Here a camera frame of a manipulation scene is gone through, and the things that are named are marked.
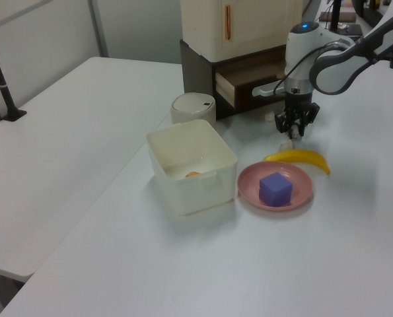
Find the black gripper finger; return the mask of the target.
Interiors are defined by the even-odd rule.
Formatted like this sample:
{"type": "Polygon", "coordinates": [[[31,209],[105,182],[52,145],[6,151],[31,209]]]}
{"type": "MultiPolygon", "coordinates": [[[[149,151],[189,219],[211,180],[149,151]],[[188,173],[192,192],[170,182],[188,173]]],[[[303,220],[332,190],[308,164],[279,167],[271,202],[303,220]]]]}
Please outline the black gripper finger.
{"type": "Polygon", "coordinates": [[[285,114],[275,115],[275,125],[280,133],[287,133],[290,129],[289,123],[287,122],[287,116],[285,114]]]}
{"type": "Polygon", "coordinates": [[[298,112],[297,127],[301,137],[304,136],[305,127],[314,122],[319,112],[319,105],[312,102],[308,106],[304,106],[298,112]]]}

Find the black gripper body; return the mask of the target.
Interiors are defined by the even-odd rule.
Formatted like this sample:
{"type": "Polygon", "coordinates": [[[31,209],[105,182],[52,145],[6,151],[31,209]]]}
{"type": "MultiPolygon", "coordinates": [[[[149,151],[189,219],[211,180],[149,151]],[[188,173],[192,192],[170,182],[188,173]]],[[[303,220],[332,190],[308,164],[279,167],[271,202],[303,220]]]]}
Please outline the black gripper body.
{"type": "Polygon", "coordinates": [[[308,94],[291,94],[285,93],[285,115],[287,121],[295,121],[298,119],[298,112],[304,106],[312,103],[312,93],[308,94]]]}

